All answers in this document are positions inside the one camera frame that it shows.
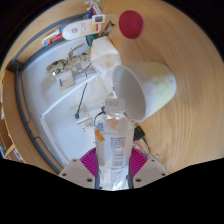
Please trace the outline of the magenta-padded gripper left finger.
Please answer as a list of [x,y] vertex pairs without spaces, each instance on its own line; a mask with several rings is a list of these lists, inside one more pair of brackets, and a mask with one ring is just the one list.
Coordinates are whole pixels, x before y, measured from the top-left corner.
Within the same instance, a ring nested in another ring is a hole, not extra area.
[[59,176],[81,187],[98,189],[100,174],[96,149],[89,150],[80,159],[72,159]]

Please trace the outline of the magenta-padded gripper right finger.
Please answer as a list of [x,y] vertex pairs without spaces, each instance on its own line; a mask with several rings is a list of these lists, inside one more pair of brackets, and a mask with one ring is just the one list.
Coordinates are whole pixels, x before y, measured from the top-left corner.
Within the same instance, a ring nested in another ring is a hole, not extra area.
[[167,175],[168,172],[155,157],[146,157],[138,149],[132,149],[128,173],[130,189],[143,187]]

